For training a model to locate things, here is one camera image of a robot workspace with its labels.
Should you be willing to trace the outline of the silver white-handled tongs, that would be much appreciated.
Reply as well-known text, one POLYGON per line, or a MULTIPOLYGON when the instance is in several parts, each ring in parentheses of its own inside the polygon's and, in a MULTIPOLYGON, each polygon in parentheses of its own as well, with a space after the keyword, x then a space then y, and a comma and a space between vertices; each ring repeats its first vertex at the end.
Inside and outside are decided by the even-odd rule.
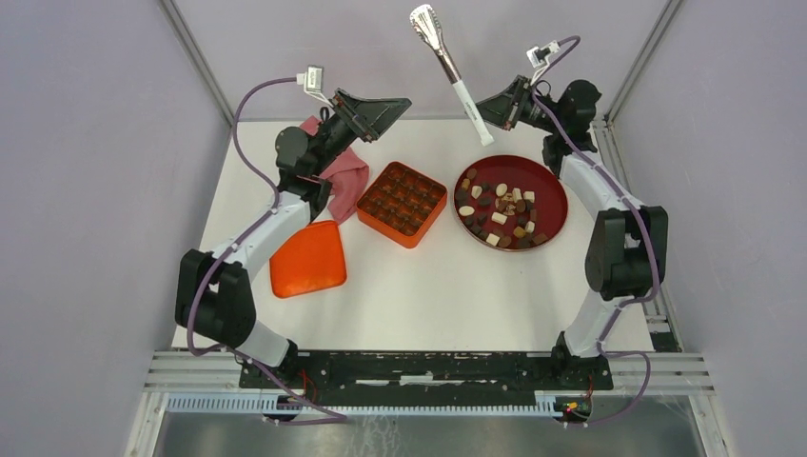
POLYGON ((484 147, 492 145, 494 138, 483 121, 458 67, 450 55, 448 47, 444 42, 442 25, 432 6, 422 4, 416 7, 409 14, 409 22, 418 37, 436 56, 452 89, 455 91, 463 106, 465 115, 479 135, 481 144, 484 147))

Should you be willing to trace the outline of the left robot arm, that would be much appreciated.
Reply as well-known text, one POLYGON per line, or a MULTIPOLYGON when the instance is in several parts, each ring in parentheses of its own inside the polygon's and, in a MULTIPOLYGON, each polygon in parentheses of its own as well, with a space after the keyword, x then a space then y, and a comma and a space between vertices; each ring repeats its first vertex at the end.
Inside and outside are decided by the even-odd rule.
POLYGON ((378 140, 411 107, 408 98, 364 99, 337 89, 332 114, 313 133, 299 126, 275 140, 279 182, 265 209, 215 249, 190 249, 181 259, 174 310, 187 338, 199 334, 263 364, 274 387, 298 378, 297 346, 262 324, 252 292, 257 273, 293 235, 325 209, 331 184, 324 172, 354 141, 378 140))

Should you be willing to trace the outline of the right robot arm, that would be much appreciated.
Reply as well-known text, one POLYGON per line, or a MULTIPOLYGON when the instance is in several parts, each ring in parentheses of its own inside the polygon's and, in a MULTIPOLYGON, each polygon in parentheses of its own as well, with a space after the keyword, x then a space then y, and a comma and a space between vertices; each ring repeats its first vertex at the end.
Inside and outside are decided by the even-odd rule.
POLYGON ((562 355, 549 364, 552 381, 562 388, 576 387, 587 377, 586 359, 607 356, 605 343, 620 316, 655 299, 665 275, 668 214, 633 196, 599 157, 589 128, 600 98, 594 84, 575 80, 554 100, 519 76, 476 105, 493 127, 510 130, 526 124, 545 131, 544 164, 594 219, 584 260, 589 290, 560 335, 562 355))

